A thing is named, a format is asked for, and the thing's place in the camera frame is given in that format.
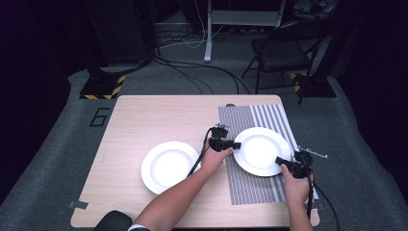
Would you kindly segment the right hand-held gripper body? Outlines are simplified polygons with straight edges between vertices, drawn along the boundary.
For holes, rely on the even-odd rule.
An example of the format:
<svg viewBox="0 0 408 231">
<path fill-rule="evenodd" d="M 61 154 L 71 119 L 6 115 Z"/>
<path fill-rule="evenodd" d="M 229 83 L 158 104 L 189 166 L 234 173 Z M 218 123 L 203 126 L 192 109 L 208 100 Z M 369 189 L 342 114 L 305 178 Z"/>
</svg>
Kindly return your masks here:
<svg viewBox="0 0 408 231">
<path fill-rule="evenodd" d="M 313 157 L 328 158 L 326 154 L 319 154 L 310 148 L 298 147 L 294 152 L 294 160 L 287 163 L 287 168 L 294 178 L 302 179 L 310 176 Z"/>
</svg>

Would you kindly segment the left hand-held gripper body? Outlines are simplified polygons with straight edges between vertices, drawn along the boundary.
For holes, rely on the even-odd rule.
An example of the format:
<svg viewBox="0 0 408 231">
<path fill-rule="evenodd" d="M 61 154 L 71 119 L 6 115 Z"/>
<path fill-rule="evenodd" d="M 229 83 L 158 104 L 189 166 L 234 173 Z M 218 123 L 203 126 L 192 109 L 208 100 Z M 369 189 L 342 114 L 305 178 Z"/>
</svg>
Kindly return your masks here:
<svg viewBox="0 0 408 231">
<path fill-rule="evenodd" d="M 227 140 L 227 135 L 227 126 L 224 124 L 217 124 L 211 129 L 209 145 L 217 152 L 233 147 L 234 142 Z"/>
</svg>

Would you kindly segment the white round plate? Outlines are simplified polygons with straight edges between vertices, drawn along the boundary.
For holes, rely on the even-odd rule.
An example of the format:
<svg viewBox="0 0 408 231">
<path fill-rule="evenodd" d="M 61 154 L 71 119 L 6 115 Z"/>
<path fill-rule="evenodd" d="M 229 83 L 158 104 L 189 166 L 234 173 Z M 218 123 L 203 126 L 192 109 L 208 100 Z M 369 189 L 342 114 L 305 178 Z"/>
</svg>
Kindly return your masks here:
<svg viewBox="0 0 408 231">
<path fill-rule="evenodd" d="M 234 151 L 234 158 L 245 171 L 262 177 L 270 177 L 281 172 L 281 167 L 275 162 L 276 158 L 289 161 L 292 150 L 288 142 L 275 131 L 253 127 L 240 132 L 235 142 L 241 148 Z"/>
<path fill-rule="evenodd" d="M 194 148 L 184 142 L 158 144 L 142 161 L 142 182 L 151 192 L 160 194 L 184 180 L 198 157 Z"/>
</svg>

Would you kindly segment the person's left hand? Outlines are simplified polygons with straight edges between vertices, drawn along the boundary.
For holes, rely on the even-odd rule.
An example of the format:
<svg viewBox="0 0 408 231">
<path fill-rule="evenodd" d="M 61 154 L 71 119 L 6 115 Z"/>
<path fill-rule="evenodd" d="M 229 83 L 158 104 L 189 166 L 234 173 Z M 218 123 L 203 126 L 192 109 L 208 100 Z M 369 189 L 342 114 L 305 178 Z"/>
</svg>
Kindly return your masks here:
<svg viewBox="0 0 408 231">
<path fill-rule="evenodd" d="M 204 152 L 204 156 L 201 161 L 201 168 L 198 172 L 206 177 L 212 176 L 222 165 L 224 159 L 230 156 L 232 153 L 232 148 L 215 151 L 211 146 L 209 146 Z"/>
</svg>

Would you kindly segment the person's right hand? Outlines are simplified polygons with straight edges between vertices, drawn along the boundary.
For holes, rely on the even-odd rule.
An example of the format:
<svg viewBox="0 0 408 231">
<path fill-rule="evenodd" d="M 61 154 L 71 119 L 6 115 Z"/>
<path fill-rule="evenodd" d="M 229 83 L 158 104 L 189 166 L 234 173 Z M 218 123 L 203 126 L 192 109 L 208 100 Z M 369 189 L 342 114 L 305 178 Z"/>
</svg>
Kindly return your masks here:
<svg viewBox="0 0 408 231">
<path fill-rule="evenodd" d="M 303 206 L 309 197 L 309 179 L 307 177 L 294 178 L 286 165 L 281 166 L 281 172 L 285 180 L 284 194 L 287 204 Z"/>
</svg>

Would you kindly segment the grey striped woven placemat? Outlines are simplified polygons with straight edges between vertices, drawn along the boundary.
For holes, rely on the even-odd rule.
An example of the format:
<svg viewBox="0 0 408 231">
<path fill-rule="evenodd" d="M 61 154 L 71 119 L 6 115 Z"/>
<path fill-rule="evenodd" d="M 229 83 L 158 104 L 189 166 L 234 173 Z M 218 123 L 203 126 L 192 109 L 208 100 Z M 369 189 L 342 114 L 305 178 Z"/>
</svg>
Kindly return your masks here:
<svg viewBox="0 0 408 231">
<path fill-rule="evenodd" d="M 253 127 L 268 128 L 280 134 L 294 152 L 298 145 L 293 136 L 285 109 L 281 105 L 253 105 L 220 107 L 218 109 L 219 121 L 227 126 L 229 140 L 245 129 Z M 234 205 L 284 202 L 284 179 L 281 172 L 270 177 L 253 175 L 242 169 L 234 158 L 234 154 L 226 161 L 227 176 Z"/>
</svg>

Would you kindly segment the black yellow striped stand base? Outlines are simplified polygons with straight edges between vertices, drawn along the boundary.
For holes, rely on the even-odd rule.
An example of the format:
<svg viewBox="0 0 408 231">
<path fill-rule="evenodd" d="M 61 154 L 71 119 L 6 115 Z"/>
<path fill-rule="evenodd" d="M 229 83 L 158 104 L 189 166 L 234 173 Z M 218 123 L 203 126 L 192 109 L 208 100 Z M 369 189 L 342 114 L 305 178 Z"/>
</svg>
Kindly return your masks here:
<svg viewBox="0 0 408 231">
<path fill-rule="evenodd" d="M 326 78 L 318 79 L 312 75 L 308 76 L 297 73 L 292 73 L 290 77 L 294 84 L 295 92 L 299 97 L 336 97 L 336 93 Z"/>
<path fill-rule="evenodd" d="M 115 99 L 118 96 L 125 79 L 125 75 L 108 76 L 103 81 L 88 79 L 80 91 L 80 98 L 88 100 Z"/>
</svg>

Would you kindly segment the black folding chair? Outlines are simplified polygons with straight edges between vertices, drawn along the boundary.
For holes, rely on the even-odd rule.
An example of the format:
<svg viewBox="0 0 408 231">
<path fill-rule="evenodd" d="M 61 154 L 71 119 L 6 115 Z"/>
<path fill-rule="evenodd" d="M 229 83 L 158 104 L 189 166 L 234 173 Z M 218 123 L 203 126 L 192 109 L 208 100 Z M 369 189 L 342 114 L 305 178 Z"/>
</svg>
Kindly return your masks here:
<svg viewBox="0 0 408 231">
<path fill-rule="evenodd" d="M 306 70 L 311 73 L 319 48 L 327 36 L 324 19 L 293 20 L 274 28 L 266 38 L 251 41 L 254 57 L 245 69 L 256 70 L 255 93 L 260 87 L 261 73 L 285 73 Z"/>
</svg>

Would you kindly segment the white metal stand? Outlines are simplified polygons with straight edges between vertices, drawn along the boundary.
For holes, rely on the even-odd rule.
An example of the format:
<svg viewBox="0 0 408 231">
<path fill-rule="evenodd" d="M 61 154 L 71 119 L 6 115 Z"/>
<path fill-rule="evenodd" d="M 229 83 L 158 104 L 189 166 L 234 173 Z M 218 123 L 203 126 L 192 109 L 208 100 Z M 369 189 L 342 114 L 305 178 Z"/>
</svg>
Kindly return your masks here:
<svg viewBox="0 0 408 231">
<path fill-rule="evenodd" d="M 277 11 L 267 12 L 214 10 L 213 0 L 208 0 L 207 42 L 204 62 L 209 63 L 212 60 L 214 25 L 277 27 L 281 24 L 286 2 L 287 0 L 280 0 L 279 9 Z"/>
</svg>

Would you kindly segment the large black cabinet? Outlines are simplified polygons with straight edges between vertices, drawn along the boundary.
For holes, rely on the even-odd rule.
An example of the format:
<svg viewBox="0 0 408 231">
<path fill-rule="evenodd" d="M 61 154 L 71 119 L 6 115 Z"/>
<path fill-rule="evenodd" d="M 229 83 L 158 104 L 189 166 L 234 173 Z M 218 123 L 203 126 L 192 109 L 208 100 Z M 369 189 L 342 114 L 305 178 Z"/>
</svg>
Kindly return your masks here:
<svg viewBox="0 0 408 231">
<path fill-rule="evenodd" d="M 152 0 L 84 0 L 106 64 L 146 64 L 155 48 Z"/>
</svg>

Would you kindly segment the grey tape strip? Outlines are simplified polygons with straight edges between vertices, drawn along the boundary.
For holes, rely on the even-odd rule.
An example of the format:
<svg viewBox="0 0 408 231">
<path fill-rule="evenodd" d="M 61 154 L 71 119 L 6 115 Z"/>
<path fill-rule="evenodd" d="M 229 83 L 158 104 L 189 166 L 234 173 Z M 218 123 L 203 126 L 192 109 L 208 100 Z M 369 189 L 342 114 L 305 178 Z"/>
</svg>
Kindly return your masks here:
<svg viewBox="0 0 408 231">
<path fill-rule="evenodd" d="M 88 203 L 87 202 L 83 202 L 83 201 L 70 201 L 67 205 L 68 208 L 71 209 L 82 209 L 82 210 L 86 210 L 88 207 Z"/>
</svg>

